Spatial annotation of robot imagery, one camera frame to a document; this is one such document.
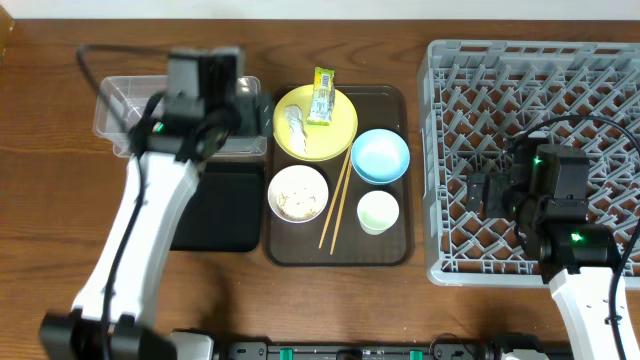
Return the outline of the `wooden chopstick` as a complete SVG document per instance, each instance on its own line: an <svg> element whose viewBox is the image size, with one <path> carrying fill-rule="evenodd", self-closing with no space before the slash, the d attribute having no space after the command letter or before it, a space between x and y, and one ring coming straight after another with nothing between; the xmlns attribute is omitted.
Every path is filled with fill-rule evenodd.
<svg viewBox="0 0 640 360"><path fill-rule="evenodd" d="M336 243L337 243L337 239L338 239L338 235L339 235L339 231L340 231L340 227L341 227L341 224L342 224L342 217L343 217L343 213L344 213L344 207L345 207L345 204L346 204L346 197L347 197L347 193L348 193L351 173L352 173L351 150L348 150L348 156L345 159L345 169L344 169L344 174L343 174L342 182L341 182L341 185L342 185L341 193L340 193L341 198L340 198L340 203L339 203L339 208L338 208L338 213L337 213L337 217L336 217L336 223L335 223L335 228L334 228L334 233L333 233L332 243L331 243L331 248L330 248L330 254L331 255L334 254Z"/></svg>
<svg viewBox="0 0 640 360"><path fill-rule="evenodd" d="M325 222L324 222L324 226L323 226L323 230L322 230L322 233L321 233L321 237L320 237L320 240L319 240L318 249L321 249L323 244L324 244L324 239L325 239L325 236L326 236L326 233L327 233L330 221L331 221L332 212L333 212L335 203L337 201L338 194L340 193L341 187L343 185L342 184L343 180L346 177L345 174L347 173L347 165L348 165L348 163L350 161L351 149L352 149L352 145L350 145L348 147L347 151L346 151L346 155L345 155L342 167L341 167L340 175L339 175L336 187L334 189L333 195L331 197L329 210L327 212L327 216L326 216L326 219L325 219Z"/></svg>

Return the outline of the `white tissue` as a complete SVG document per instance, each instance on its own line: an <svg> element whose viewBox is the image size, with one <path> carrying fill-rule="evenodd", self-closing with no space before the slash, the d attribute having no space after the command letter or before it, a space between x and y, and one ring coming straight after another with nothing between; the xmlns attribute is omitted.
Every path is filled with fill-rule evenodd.
<svg viewBox="0 0 640 360"><path fill-rule="evenodd" d="M297 105L288 105L284 109L284 119L289 126L289 144L292 151L298 155L305 155L307 135L304 131L301 108Z"/></svg>

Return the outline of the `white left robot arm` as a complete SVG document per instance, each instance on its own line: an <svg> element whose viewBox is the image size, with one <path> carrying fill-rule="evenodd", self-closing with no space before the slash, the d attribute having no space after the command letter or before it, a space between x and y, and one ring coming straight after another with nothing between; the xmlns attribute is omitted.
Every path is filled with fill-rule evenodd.
<svg viewBox="0 0 640 360"><path fill-rule="evenodd" d="M166 89L152 95L128 125L101 89L90 51L143 56L156 49L90 44L77 64L126 137L130 159L123 197L101 256L66 315L46 313L40 343L50 359L212 359L215 341L195 330L154 332L158 290L179 220L207 161L233 136L272 130L269 94L241 94L239 47L166 52Z"/></svg>

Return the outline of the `dark brown serving tray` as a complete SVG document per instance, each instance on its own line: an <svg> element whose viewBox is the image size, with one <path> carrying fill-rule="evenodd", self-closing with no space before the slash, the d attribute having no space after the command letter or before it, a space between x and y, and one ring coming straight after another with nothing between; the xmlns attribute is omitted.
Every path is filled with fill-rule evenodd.
<svg viewBox="0 0 640 360"><path fill-rule="evenodd" d="M407 115L402 93L383 85L339 86L354 105L358 117L357 133L372 129L387 129L404 140L408 139ZM356 208L365 194L376 190L359 175L350 175L335 245L333 226L323 233L326 212L302 224L280 219L269 206L264 207L266 219L263 245L267 257L280 266L396 266L408 260L414 249L413 219L410 197L410 173L382 185L399 203L399 218L380 235L367 234L359 224Z"/></svg>

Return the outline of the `yellow plate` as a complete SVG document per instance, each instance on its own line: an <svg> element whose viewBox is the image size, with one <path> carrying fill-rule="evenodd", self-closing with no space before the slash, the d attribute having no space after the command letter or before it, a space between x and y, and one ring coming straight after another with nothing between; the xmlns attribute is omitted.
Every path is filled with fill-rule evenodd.
<svg viewBox="0 0 640 360"><path fill-rule="evenodd" d="M358 130L358 115L354 104L344 92L335 91L335 103L330 125L309 125L309 114L313 86L303 85L284 90L276 104L273 115L273 137L280 148L292 157L309 162L329 160L346 150L353 142ZM290 127L285 120L285 108L297 105L303 112L305 153L296 152L291 147Z"/></svg>

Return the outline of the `rice and nut leftovers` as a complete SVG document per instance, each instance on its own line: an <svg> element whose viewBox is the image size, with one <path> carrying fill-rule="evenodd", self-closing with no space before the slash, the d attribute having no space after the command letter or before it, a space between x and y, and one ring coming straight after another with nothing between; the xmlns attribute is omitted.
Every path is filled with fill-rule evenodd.
<svg viewBox="0 0 640 360"><path fill-rule="evenodd" d="M279 212L294 221L307 220L319 212L321 201L310 190L281 191L277 197Z"/></svg>

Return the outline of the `grey dishwasher rack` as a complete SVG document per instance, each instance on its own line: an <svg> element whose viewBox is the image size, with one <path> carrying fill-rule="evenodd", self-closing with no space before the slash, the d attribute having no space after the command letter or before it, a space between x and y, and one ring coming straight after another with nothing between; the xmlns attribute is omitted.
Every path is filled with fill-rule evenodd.
<svg viewBox="0 0 640 360"><path fill-rule="evenodd" d="M635 43L436 40L418 75L426 273L440 286L538 288L511 222L469 213L466 178L510 167L509 137L543 121L549 141L584 150L588 217L629 254L639 285L639 47Z"/></svg>

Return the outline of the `black waste tray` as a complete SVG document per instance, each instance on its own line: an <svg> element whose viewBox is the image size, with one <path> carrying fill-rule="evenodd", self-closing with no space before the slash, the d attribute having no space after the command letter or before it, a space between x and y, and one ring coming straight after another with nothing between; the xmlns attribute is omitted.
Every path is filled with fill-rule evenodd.
<svg viewBox="0 0 640 360"><path fill-rule="evenodd" d="M265 168L261 162L210 162L176 228L171 249L249 252L260 239Z"/></svg>

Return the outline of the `clear plastic waste bin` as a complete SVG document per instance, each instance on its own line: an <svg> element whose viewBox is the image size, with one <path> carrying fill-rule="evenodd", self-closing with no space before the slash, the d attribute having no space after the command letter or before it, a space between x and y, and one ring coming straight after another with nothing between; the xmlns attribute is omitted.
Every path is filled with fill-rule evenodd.
<svg viewBox="0 0 640 360"><path fill-rule="evenodd" d="M109 97L113 108L124 117L127 128L131 128L140 120L149 97L164 90L166 85L166 75L110 76L102 81L101 90ZM260 157L266 153L268 138L273 135L273 102L267 99L266 108L258 105L258 109L262 121L259 134L253 137L229 136L213 158ZM130 156L126 135L119 130L116 118L100 100L96 104L94 132L112 142L113 153L117 157Z"/></svg>

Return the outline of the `right wooden chopstick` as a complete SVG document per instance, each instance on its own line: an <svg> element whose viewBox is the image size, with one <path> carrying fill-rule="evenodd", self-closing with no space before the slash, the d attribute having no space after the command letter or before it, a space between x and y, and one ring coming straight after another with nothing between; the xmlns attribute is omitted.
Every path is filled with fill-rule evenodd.
<svg viewBox="0 0 640 360"><path fill-rule="evenodd" d="M345 169L344 169L344 174L343 174L342 182L341 182L341 185L342 185L341 193L340 193L341 198L340 198L340 203L339 203L339 208L338 208L338 213L337 213L337 217L336 217L336 223L335 223L335 228L334 228L334 233L333 233L332 243L331 243L331 248L330 248L330 254L331 255L334 254L336 243L337 243L337 239L338 239L338 235L339 235L339 231L340 231L340 227L341 227L341 224L342 224L342 217L343 217L343 213L344 213L344 207L345 207L345 204L346 204L346 197L347 197L347 193L348 193L351 173L352 173L351 150L348 150L348 156L345 159Z"/></svg>

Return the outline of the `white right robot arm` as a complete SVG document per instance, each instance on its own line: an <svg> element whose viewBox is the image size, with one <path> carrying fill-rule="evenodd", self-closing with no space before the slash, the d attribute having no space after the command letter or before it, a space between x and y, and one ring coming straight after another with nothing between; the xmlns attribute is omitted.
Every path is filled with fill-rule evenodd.
<svg viewBox="0 0 640 360"><path fill-rule="evenodd" d="M535 137L510 146L507 172L468 175L466 210L513 223L561 313L574 358L638 358L625 261L613 232L588 220L587 154Z"/></svg>

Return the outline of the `left wooden chopstick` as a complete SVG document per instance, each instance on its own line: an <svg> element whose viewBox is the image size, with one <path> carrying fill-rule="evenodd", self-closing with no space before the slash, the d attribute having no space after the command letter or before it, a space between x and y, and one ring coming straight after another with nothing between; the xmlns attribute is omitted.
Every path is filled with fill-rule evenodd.
<svg viewBox="0 0 640 360"><path fill-rule="evenodd" d="M324 226L323 226L323 230L322 230L322 233L321 233L321 237L320 237L320 240L319 240L318 249L321 249L323 244L324 244L324 239L325 239L325 236L326 236L326 233L327 233L330 221L331 221L332 212L333 212L335 203L337 201L338 194L340 193L341 187L343 185L342 184L343 180L346 177L345 174L347 173L347 165L348 165L348 163L350 161L351 149L352 149L352 145L350 145L348 147L347 151L346 151L346 155L345 155L342 167L341 167L340 175L339 175L336 187L334 189L333 195L331 197L329 210L327 212L327 216L326 216L326 219L325 219L325 222L324 222Z"/></svg>

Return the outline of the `white cup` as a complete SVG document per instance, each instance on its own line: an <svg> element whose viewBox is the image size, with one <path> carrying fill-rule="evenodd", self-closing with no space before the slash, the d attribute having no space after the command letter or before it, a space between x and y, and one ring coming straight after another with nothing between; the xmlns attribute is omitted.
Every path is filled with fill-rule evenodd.
<svg viewBox="0 0 640 360"><path fill-rule="evenodd" d="M356 212L362 229L369 235L379 235L395 224L400 208L393 195L375 190L359 200Z"/></svg>

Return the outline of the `white bowl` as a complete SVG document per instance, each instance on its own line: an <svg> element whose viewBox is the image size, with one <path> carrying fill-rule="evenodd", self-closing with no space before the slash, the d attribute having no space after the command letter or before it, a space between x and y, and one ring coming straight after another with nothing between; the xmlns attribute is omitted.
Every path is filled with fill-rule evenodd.
<svg viewBox="0 0 640 360"><path fill-rule="evenodd" d="M280 219L300 224L313 220L326 207L329 188L323 175L306 165L292 165L271 179L267 200Z"/></svg>

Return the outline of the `green snack wrapper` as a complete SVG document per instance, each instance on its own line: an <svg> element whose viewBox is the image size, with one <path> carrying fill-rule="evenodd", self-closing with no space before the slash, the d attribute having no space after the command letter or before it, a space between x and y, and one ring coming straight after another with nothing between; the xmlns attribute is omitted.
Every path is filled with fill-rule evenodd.
<svg viewBox="0 0 640 360"><path fill-rule="evenodd" d="M316 67L311 105L307 122L312 125L330 125L335 102L335 71Z"/></svg>

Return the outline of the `light blue bowl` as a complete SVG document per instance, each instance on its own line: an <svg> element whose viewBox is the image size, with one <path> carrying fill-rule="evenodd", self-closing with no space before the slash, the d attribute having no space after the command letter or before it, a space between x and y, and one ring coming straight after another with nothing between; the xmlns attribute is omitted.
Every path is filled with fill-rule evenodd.
<svg viewBox="0 0 640 360"><path fill-rule="evenodd" d="M409 168L408 144L397 133L372 129L359 135L353 143L351 164L366 183L386 185L400 179Z"/></svg>

